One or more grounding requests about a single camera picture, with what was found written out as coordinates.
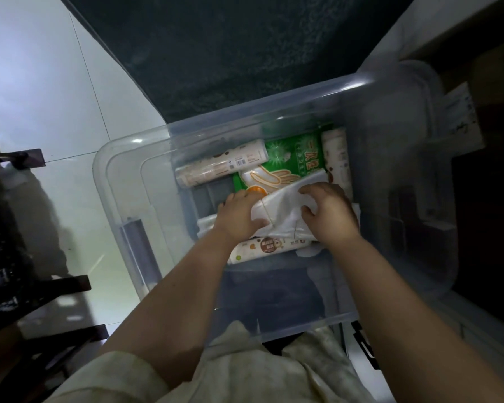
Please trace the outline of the person's left hand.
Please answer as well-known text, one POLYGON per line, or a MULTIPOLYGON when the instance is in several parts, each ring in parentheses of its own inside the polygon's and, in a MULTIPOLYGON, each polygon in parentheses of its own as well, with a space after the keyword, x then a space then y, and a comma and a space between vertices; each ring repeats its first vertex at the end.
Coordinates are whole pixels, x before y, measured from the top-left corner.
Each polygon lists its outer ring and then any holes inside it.
POLYGON ((262 194, 253 191, 240 190, 230 194, 218 207, 213 234, 232 248, 251 238, 251 210, 261 199, 262 194))

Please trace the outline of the person's right hand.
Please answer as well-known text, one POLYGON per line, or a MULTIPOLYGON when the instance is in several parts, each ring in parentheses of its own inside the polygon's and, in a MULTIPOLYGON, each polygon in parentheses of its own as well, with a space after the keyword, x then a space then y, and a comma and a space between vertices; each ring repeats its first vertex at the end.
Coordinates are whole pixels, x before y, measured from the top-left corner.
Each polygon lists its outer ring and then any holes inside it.
POLYGON ((356 214, 340 186, 316 182, 302 186, 299 193, 316 202, 316 210, 312 212, 320 217, 320 222, 308 228, 327 248, 361 237, 356 214))

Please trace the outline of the white plastic bag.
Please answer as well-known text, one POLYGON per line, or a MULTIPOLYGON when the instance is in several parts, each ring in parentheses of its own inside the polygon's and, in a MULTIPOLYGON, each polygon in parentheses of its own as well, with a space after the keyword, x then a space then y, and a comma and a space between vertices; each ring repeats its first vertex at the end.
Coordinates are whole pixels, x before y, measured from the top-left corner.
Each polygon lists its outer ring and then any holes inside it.
MULTIPOLYGON (((301 206, 304 205, 308 206, 311 210, 316 210, 316 202, 310 196, 301 195, 299 193, 299 189, 302 186, 307 184, 314 184, 316 182, 329 183, 326 171, 324 170, 316 171, 315 173, 312 173, 308 177, 305 177, 301 180, 298 180, 297 182, 289 184, 289 186, 283 189, 279 189, 272 194, 263 196, 262 199, 253 206, 251 210, 251 217, 253 219, 265 218, 269 220, 270 225, 268 227, 262 228, 261 230, 258 230, 255 234, 253 234, 252 237, 257 236, 280 237, 280 238, 295 238, 295 239, 318 241, 315 238, 315 236, 311 233, 306 223, 304 223, 301 211, 301 206)), ((215 214, 215 216, 208 218, 208 221, 211 222, 210 226, 208 226, 206 222, 200 224, 198 239, 195 243, 195 248, 198 248, 201 245, 216 246, 216 242, 218 240, 223 242, 222 238, 217 237, 215 234, 213 234, 212 231, 216 216, 217 213, 215 214)), ((338 245, 342 246, 347 243, 360 241, 361 239, 362 234, 361 237, 358 239, 346 241, 338 245)), ((232 247, 228 246, 227 244, 226 246, 228 247, 228 250, 231 251, 232 247)))

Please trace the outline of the person's left forearm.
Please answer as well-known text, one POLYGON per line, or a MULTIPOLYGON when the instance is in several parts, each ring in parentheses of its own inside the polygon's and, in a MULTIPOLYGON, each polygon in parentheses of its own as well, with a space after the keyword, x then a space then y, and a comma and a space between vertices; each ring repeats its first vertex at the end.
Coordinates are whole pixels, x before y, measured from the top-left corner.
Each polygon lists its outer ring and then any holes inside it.
POLYGON ((190 381, 208 336, 224 267, 232 250, 254 231, 212 228, 142 299, 98 354, 135 355, 170 388, 190 381))

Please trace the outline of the person's right forearm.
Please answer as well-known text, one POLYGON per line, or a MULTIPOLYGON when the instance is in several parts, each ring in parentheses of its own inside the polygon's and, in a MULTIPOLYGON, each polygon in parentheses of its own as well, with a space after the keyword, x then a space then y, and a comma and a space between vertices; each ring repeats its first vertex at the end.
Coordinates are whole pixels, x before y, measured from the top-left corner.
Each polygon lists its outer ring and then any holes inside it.
POLYGON ((504 380, 360 236, 328 249, 397 403, 504 403, 504 380))

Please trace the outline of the white printed bag roll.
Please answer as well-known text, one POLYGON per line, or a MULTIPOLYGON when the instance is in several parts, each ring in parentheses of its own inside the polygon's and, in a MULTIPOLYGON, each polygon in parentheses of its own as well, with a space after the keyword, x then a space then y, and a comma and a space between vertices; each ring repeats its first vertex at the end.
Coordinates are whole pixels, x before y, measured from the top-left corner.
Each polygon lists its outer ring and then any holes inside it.
POLYGON ((340 186, 346 197, 353 201, 346 129, 339 127, 323 132, 321 142, 329 182, 340 186))
POLYGON ((230 253, 227 264, 240 264, 271 255, 308 247, 314 241, 295 238, 254 237, 239 243, 230 253))
POLYGON ((193 188, 239 171, 253 169, 268 161, 265 141, 257 139, 178 167, 175 169, 175 178, 181 188, 193 188))

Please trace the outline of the green glove packet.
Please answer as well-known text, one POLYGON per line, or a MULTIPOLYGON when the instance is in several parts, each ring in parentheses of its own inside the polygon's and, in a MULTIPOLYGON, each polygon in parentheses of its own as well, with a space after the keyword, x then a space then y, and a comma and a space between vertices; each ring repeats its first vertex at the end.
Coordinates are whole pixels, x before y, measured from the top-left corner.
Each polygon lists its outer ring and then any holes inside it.
POLYGON ((271 140, 265 143, 269 161, 233 175, 235 191, 269 195, 325 168, 321 131, 271 140))

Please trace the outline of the clear plastic storage bin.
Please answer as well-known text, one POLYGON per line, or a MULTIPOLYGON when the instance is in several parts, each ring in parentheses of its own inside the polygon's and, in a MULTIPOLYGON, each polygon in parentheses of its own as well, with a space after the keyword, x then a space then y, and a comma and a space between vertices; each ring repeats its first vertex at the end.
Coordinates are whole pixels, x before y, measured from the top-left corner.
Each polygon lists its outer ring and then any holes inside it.
MULTIPOLYGON (((181 188, 175 169, 263 139, 346 129, 362 235, 424 297, 449 291, 458 252, 451 154, 442 145, 443 90, 435 71, 405 61, 171 123, 103 146, 94 182, 135 289, 121 234, 141 219, 164 277, 234 192, 233 175, 181 188)), ((240 321, 260 342, 357 319, 339 268, 319 244, 228 265, 207 343, 240 321)))

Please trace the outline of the grey bin latch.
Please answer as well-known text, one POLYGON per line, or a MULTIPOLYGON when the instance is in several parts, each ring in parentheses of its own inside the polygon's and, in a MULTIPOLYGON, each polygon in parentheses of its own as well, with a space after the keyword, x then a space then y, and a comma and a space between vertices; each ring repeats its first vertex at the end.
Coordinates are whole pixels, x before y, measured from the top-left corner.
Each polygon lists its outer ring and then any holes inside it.
POLYGON ((141 219, 128 218, 120 231, 142 289, 149 292, 159 283, 162 275, 143 223, 141 219))

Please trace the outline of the black plastic clip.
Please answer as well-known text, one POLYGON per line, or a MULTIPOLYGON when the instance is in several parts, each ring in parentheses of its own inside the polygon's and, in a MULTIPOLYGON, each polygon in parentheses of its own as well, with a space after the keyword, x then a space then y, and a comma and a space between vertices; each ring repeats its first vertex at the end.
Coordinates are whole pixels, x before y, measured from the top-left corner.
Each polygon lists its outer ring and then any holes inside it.
POLYGON ((361 326, 360 322, 358 320, 352 321, 350 325, 354 331, 353 337, 356 340, 357 345, 362 350, 364 356, 366 357, 370 365, 374 368, 374 370, 380 371, 381 368, 379 367, 375 354, 365 336, 363 327, 361 326))

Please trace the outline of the beige garment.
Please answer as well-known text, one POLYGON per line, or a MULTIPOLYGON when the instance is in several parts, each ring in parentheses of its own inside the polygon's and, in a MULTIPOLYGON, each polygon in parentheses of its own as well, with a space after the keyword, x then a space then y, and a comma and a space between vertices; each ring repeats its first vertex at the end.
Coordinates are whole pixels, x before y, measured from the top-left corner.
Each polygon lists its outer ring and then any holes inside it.
POLYGON ((302 333, 281 356, 240 321, 214 343, 192 380, 173 390, 145 360, 108 352, 44 403, 376 403, 328 326, 302 333))

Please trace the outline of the dark green rug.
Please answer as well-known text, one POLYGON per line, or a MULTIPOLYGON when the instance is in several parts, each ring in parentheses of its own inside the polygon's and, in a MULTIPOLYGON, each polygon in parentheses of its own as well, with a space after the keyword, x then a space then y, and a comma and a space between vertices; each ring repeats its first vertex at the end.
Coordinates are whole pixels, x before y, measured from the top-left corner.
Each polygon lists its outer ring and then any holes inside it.
POLYGON ((60 0, 167 122, 357 71, 413 0, 60 0))

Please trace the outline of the white paper label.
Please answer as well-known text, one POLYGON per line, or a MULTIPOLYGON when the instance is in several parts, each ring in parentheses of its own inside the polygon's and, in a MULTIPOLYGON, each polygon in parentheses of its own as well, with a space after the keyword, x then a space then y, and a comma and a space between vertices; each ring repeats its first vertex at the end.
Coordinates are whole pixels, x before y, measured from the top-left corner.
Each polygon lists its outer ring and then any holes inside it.
POLYGON ((443 102, 449 152, 460 156, 483 149, 485 142, 468 82, 448 92, 443 102))

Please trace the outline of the brown cardboard box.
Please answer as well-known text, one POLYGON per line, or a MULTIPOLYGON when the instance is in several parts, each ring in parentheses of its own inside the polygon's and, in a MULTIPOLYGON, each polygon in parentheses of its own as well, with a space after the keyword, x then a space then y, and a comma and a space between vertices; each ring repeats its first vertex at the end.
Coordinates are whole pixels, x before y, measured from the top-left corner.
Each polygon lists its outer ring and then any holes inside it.
POLYGON ((504 15, 409 53, 447 91, 467 81, 484 148, 453 159, 460 271, 453 290, 504 322, 504 15))

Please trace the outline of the dark wooden furniture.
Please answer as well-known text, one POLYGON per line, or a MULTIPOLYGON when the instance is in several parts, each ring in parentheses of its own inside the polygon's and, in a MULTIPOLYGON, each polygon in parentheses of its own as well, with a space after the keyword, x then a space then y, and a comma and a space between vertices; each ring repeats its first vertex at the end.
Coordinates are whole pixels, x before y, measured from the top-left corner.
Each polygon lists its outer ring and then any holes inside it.
POLYGON ((63 315, 57 334, 25 338, 18 323, 60 297, 92 289, 87 275, 66 272, 66 257, 51 235, 50 215, 34 195, 8 194, 30 169, 46 161, 41 149, 0 153, 0 403, 43 403, 70 373, 67 365, 87 345, 109 337, 83 303, 63 315))

